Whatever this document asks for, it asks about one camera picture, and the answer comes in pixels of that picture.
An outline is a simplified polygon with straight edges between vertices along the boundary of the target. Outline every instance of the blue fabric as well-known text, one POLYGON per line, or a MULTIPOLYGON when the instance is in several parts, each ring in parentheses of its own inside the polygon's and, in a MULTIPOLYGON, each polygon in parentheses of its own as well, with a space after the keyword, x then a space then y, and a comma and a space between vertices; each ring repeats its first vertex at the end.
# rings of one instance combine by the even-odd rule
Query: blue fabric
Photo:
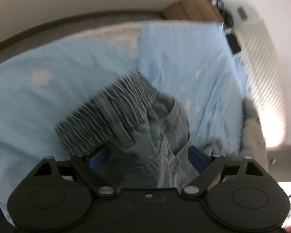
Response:
POLYGON ((242 94, 235 61, 217 24, 148 24, 140 55, 91 38, 69 37, 0 65, 0 205, 45 156, 67 160, 54 127, 89 97, 135 68, 186 108, 193 144, 223 141, 237 154, 242 94))
POLYGON ((95 172, 98 172, 108 161, 110 157, 110 151, 107 147, 102 148, 89 162, 89 167, 95 172))
POLYGON ((241 146, 245 76, 236 69, 221 25, 148 24, 140 33, 138 69, 185 107, 193 145, 222 140, 222 155, 241 146))
POLYGON ((207 158, 200 154, 193 146, 189 148, 188 158, 191 165, 198 171, 202 173, 209 166, 207 158))
POLYGON ((68 160, 54 127, 92 95, 136 68, 126 50, 70 37, 0 64, 0 206, 47 155, 68 160))
POLYGON ((249 88, 247 86, 247 75, 244 70, 243 64, 237 56, 234 56, 234 60, 235 60, 235 70, 233 70, 233 72, 236 81, 238 82, 238 87, 241 90, 241 94, 244 98, 251 98, 249 88))

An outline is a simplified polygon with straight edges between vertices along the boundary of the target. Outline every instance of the wrinkled fabric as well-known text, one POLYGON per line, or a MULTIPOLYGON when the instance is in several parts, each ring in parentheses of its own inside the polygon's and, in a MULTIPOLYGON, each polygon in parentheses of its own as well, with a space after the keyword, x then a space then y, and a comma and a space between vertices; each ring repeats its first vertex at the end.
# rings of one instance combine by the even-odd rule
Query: wrinkled fabric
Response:
POLYGON ((247 98, 243 101, 243 108, 245 122, 242 130, 242 149, 237 158, 250 156, 268 171, 266 144, 257 111, 253 102, 247 98))
POLYGON ((138 69, 185 108, 192 144, 221 139, 223 156, 241 148, 245 76, 217 23, 151 23, 140 31, 138 69))
POLYGON ((181 189, 198 175, 188 161, 184 109, 138 71, 99 92, 55 130, 70 156, 105 144, 109 158, 95 170, 114 187, 181 189))

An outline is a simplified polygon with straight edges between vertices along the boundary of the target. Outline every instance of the gray pants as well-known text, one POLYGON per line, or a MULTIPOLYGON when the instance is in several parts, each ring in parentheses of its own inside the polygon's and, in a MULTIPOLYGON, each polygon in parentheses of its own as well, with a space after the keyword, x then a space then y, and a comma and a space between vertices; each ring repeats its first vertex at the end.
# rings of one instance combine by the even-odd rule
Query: gray pants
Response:
POLYGON ((138 71, 95 95, 56 132, 69 155, 87 155, 105 144, 110 156, 98 174, 112 186, 181 189, 198 175, 188 161, 184 109, 138 71))

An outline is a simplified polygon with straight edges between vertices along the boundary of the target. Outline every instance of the beige fabric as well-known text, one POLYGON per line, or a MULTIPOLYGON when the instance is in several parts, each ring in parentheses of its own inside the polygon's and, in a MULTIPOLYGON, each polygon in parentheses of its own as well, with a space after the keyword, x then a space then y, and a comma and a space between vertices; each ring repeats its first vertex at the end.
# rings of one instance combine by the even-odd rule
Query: beige fabric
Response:
POLYGON ((255 118, 248 118, 244 122, 242 137, 241 158, 250 156, 254 158, 264 169, 268 170, 266 159, 266 147, 260 123, 255 118))

